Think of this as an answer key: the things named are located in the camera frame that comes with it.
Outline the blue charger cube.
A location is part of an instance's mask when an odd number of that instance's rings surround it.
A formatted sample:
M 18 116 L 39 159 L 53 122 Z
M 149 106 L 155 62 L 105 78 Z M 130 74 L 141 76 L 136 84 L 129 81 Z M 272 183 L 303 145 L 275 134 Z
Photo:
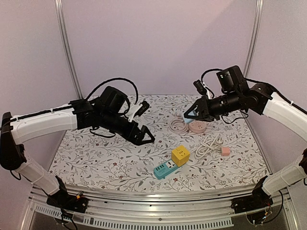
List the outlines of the blue charger cube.
M 191 118 L 183 118 L 183 120 L 184 120 L 184 122 L 186 123 L 186 124 L 189 124 L 189 123 L 191 123 L 191 122 L 193 122 L 194 121 L 194 119 L 191 119 Z

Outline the yellow cube socket adapter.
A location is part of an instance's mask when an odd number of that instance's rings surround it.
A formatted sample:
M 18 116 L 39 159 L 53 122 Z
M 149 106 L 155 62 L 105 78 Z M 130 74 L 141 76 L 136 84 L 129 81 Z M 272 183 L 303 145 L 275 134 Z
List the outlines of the yellow cube socket adapter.
M 171 160 L 176 166 L 181 167 L 189 160 L 190 152 L 183 146 L 178 146 L 171 151 Z

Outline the teal power strip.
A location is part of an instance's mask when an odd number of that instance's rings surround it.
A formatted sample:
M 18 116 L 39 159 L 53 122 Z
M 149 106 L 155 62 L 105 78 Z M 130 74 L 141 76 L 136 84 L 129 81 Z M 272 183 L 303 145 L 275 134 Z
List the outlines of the teal power strip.
M 172 159 L 168 159 L 164 163 L 155 167 L 153 172 L 154 172 L 155 177 L 158 180 L 161 180 L 161 179 L 165 179 L 168 175 L 172 174 L 179 168 L 181 168 L 181 166 L 177 166 Z

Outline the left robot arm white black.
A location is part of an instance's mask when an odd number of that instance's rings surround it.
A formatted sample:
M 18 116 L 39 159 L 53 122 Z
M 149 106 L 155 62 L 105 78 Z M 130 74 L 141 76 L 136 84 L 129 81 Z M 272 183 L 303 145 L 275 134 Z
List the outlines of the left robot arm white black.
M 107 86 L 99 97 L 91 101 L 79 99 L 59 108 L 22 116 L 4 113 L 0 128 L 1 167 L 24 176 L 41 187 L 61 208 L 67 208 L 71 197 L 63 181 L 33 160 L 25 152 L 24 143 L 59 131 L 96 130 L 100 127 L 136 146 L 153 143 L 155 138 L 148 127 L 138 127 L 139 124 L 133 120 L 135 116 L 141 116 L 149 104 L 146 101 L 136 103 L 122 113 L 120 110 L 124 103 L 129 103 L 127 95 Z

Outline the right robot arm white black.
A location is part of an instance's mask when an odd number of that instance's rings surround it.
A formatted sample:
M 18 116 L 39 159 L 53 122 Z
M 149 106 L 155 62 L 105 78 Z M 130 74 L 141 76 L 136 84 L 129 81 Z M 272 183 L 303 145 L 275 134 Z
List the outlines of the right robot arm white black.
M 306 111 L 286 99 L 274 86 L 254 81 L 254 86 L 249 87 L 249 79 L 243 76 L 239 66 L 216 69 L 216 72 L 223 95 L 210 99 L 202 80 L 195 81 L 193 84 L 201 98 L 184 113 L 185 118 L 212 122 L 233 111 L 252 110 L 279 122 L 303 140 L 307 139 Z M 262 178 L 253 189 L 248 205 L 258 209 L 275 192 L 306 177 L 307 153 L 304 151 L 294 162 Z

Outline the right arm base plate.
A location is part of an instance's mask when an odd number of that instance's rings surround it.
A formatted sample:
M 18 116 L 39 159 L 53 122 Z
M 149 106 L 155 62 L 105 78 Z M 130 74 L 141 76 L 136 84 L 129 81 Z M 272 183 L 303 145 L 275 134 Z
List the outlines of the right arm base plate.
M 273 200 L 268 195 L 247 195 L 234 198 L 231 201 L 231 208 L 235 213 L 248 212 L 259 208 L 264 208 L 273 204 Z

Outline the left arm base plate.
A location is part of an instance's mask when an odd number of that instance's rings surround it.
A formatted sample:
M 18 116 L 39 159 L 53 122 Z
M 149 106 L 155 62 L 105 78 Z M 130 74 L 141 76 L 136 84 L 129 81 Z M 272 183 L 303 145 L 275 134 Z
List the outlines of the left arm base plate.
M 48 195 L 47 204 L 79 213 L 85 213 L 89 199 L 80 191 L 76 195 L 70 195 L 67 191 L 58 191 L 54 195 Z

